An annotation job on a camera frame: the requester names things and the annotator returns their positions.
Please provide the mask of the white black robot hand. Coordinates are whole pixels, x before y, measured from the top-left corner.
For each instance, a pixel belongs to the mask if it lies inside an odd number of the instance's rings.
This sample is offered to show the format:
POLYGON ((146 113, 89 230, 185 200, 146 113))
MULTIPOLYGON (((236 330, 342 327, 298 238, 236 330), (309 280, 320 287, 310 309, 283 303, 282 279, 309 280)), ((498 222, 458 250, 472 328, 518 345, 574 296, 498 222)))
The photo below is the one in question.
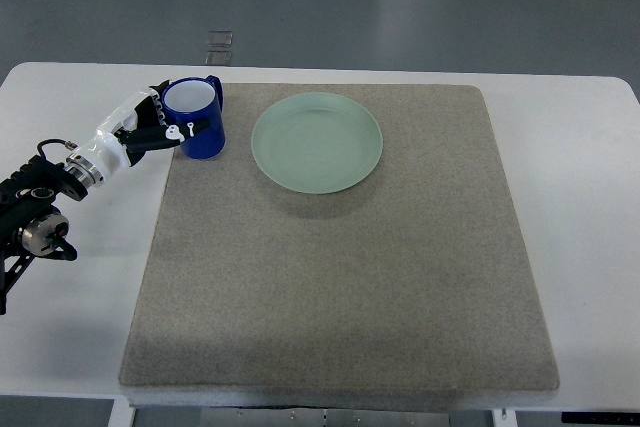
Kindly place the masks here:
POLYGON ((170 125, 161 104, 168 85, 164 81, 127 99, 96 128, 90 141, 72 150, 65 170, 98 184, 136 165, 149 151, 179 146, 179 140, 168 138, 170 125))

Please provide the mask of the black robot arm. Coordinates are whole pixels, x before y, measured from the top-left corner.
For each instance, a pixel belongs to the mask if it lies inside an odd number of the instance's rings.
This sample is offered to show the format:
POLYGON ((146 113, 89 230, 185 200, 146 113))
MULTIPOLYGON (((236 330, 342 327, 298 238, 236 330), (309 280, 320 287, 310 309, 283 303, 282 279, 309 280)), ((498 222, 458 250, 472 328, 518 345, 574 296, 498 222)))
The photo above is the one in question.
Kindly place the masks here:
POLYGON ((60 194, 81 201, 101 179, 74 158, 50 162, 44 147, 51 144, 77 149, 70 141, 45 139, 38 143, 34 157, 1 182, 2 314, 7 312, 8 293, 35 259, 77 259, 77 250, 66 240, 69 220, 54 202, 60 194))

